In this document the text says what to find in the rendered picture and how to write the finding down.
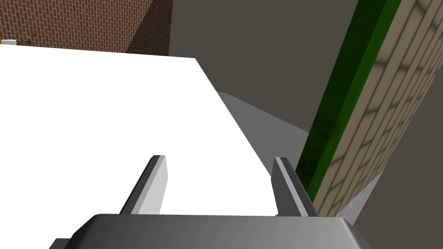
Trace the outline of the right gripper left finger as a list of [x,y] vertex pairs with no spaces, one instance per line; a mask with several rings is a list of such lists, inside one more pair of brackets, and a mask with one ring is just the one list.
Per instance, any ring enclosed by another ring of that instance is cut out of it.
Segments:
[[150,158],[120,214],[154,214],[161,210],[168,182],[167,161],[164,155]]

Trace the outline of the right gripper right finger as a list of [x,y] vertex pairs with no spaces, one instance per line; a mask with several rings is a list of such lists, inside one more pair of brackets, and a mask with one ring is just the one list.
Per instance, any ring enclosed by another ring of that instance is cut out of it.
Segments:
[[274,158],[271,183],[279,216],[318,216],[312,201],[287,158]]

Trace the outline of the white table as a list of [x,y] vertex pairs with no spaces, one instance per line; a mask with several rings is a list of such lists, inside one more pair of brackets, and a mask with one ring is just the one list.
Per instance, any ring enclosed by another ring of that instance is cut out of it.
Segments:
[[0,249],[48,249],[119,213],[153,155],[167,161],[162,214],[277,214],[196,59],[0,45]]

